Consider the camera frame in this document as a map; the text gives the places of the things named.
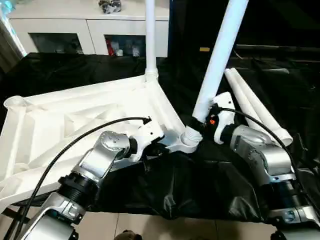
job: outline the floor tile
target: floor tile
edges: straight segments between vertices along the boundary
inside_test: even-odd
[[[143,240],[217,240],[214,220],[178,218],[121,213],[116,234],[124,230],[142,235]]]
[[[27,217],[32,219],[40,210],[40,207],[30,207]]]
[[[10,217],[0,215],[0,239],[4,239],[11,222]]]
[[[219,240],[270,240],[277,229],[272,225],[253,222],[216,220]]]
[[[117,221],[117,213],[87,212],[75,229],[79,240],[113,240]]]

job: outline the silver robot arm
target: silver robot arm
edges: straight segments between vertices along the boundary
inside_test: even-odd
[[[71,224],[77,225],[83,219],[114,162],[123,161],[118,166],[124,167],[137,162],[144,148],[163,135],[154,121],[140,127],[131,137],[103,132],[71,173],[60,178],[60,188],[48,197],[18,239],[77,240],[79,236]]]
[[[215,97],[221,108],[234,105],[228,92]],[[251,168],[265,199],[267,223],[277,227],[272,240],[318,240],[320,221],[314,207],[308,201],[300,184],[288,153],[279,147],[269,135],[234,124],[234,112],[220,111],[211,114],[208,125],[215,123],[214,141],[228,144]]]

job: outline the white rod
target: white rod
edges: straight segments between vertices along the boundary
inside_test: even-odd
[[[204,123],[209,114],[209,107],[216,96],[222,76],[224,74],[231,50],[245,15],[249,0],[229,0],[218,37],[212,51],[200,93],[192,116]],[[187,126],[182,141],[186,145],[197,145],[202,140],[199,132]]]
[[[280,126],[280,124],[277,122],[274,116],[272,116],[272,114],[268,111],[266,106],[260,101],[260,99],[254,93],[254,91],[252,91],[252,89],[242,78],[239,72],[235,68],[232,68],[230,71],[233,73],[233,76],[238,86],[245,94],[246,98],[249,101],[249,104],[254,108],[254,111],[258,115],[260,121],[264,125],[266,125],[271,131],[273,131],[281,139],[284,145],[289,146],[293,142],[292,136],[288,133],[286,129]]]
[[[145,26],[146,26],[146,69],[149,75],[158,75],[156,63],[156,13],[155,0],[145,0]]]
[[[226,77],[226,79],[232,89],[232,92],[235,95],[236,101],[238,102],[241,110],[244,113],[250,115],[251,117],[257,119],[260,123],[262,123],[262,121],[260,120],[254,107],[251,105],[251,103],[248,100],[248,98],[246,97],[245,93],[243,92],[243,90],[239,86],[237,79],[236,79],[236,76],[234,76],[233,71],[231,69],[225,69],[224,74],[225,74],[225,77]],[[268,134],[262,127],[260,127],[255,122],[253,122],[247,118],[246,118],[246,121],[247,121],[250,128],[253,128],[253,129],[256,129],[256,130],[259,130],[259,131],[262,131],[262,132]]]

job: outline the black wire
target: black wire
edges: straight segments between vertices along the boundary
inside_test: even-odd
[[[35,186],[34,190],[33,190],[33,193],[31,195],[31,197],[29,198],[28,202],[27,202],[27,205],[25,206],[25,209],[23,211],[23,214],[22,214],[22,218],[21,218],[21,221],[19,222],[19,225],[17,227],[17,230],[15,232],[15,235],[14,235],[14,240],[16,240],[21,232],[21,229],[24,225],[24,219],[26,218],[27,214],[28,214],[28,211],[32,205],[32,202],[34,200],[34,198],[36,197],[42,183],[44,182],[46,176],[48,175],[49,171],[51,170],[51,168],[53,167],[53,165],[57,162],[57,160],[68,150],[70,149],[73,145],[75,145],[78,141],[80,141],[81,139],[83,139],[84,137],[92,134],[93,132],[97,131],[97,130],[100,130],[100,129],[103,129],[109,125],[112,125],[112,124],[116,124],[116,123],[119,123],[119,122],[123,122],[123,121],[129,121],[129,120],[142,120],[143,121],[143,124],[146,124],[148,122],[150,122],[150,119],[149,118],[146,118],[146,117],[125,117],[125,118],[121,118],[121,119],[117,119],[117,120],[113,120],[113,121],[110,121],[110,122],[107,122],[107,123],[104,123],[100,126],[97,126],[87,132],[85,132],[84,134],[78,136],[75,140],[73,140],[72,142],[70,142],[67,146],[65,146],[55,157],[54,159],[49,163],[49,165],[46,167],[46,169],[44,170],[39,182],[37,183],[37,185]]]
[[[16,213],[15,218],[12,220],[8,230],[6,231],[6,234],[5,234],[4,238],[3,238],[3,240],[9,240],[11,238],[11,236],[14,233],[14,230],[15,230],[15,228],[17,226],[17,223],[22,220],[21,219],[21,213],[23,211],[24,211],[24,207],[21,206],[19,208],[18,212]]]
[[[7,207],[3,212],[2,215],[11,218],[11,219],[20,219],[21,214],[18,214],[15,210],[12,210],[11,208]],[[24,219],[24,224],[27,224],[30,221],[30,218],[26,217]]]
[[[300,183],[300,186],[302,187],[302,190],[305,192],[305,196],[308,198],[308,200],[310,201],[310,203],[313,205],[316,213],[318,214],[318,216],[320,216],[320,209],[317,207],[317,205],[315,204],[315,202],[311,199],[311,197],[309,197],[309,195],[307,194],[307,191],[305,190],[302,182],[300,181],[300,177],[298,176],[298,167],[296,165],[296,163],[294,162],[294,159],[291,155],[291,153],[289,152],[288,148],[286,147],[286,145],[281,141],[281,139],[273,132],[271,131],[266,125],[264,125],[263,123],[261,123],[260,121],[258,121],[257,119],[255,119],[254,117],[242,112],[242,111],[238,111],[238,110],[235,110],[235,109],[232,109],[232,108],[225,108],[225,107],[217,107],[217,109],[219,111],[228,111],[228,112],[233,112],[233,113],[236,113],[236,114],[239,114],[239,115],[242,115],[244,117],[246,117],[247,119],[250,119],[252,122],[258,124],[260,127],[262,127],[265,131],[267,131],[268,134],[270,134],[279,144],[280,146],[286,151],[286,153],[288,154],[290,160],[291,160],[291,164],[292,164],[292,167],[294,169],[294,172],[295,172],[295,177],[297,179],[297,181]],[[306,164],[306,167],[314,174],[315,177],[318,177],[319,178],[319,174],[312,168],[312,167],[309,167],[307,164]]]
[[[53,192],[55,192],[55,191],[49,191],[44,194],[36,196],[32,200],[31,206],[32,207],[41,207],[43,205],[43,203],[47,200],[47,198],[50,196],[50,194],[52,194]],[[29,198],[27,198],[25,200],[17,201],[15,203],[12,203],[11,205],[16,206],[16,207],[25,207],[25,206],[27,206],[28,201],[29,201]]]

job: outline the black fabric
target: black fabric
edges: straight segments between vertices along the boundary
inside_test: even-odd
[[[5,75],[5,72],[0,67],[0,82],[2,81],[2,78],[4,77],[4,75]]]
[[[157,60],[159,83],[183,121],[192,114],[208,60],[186,57],[174,65],[169,59]],[[319,64],[231,59],[228,66],[237,67],[276,119],[297,136],[291,148],[295,160],[316,166],[313,160],[320,156]],[[138,76],[144,71],[144,58],[31,53],[0,82],[0,100]],[[219,92],[225,91],[231,89],[223,78]],[[5,116],[1,107],[2,123]],[[245,123],[240,117],[236,121]],[[314,176],[299,166],[303,185],[320,203]],[[174,152],[108,174],[91,210],[262,222],[263,203],[246,162],[228,146],[206,139],[192,154]]]

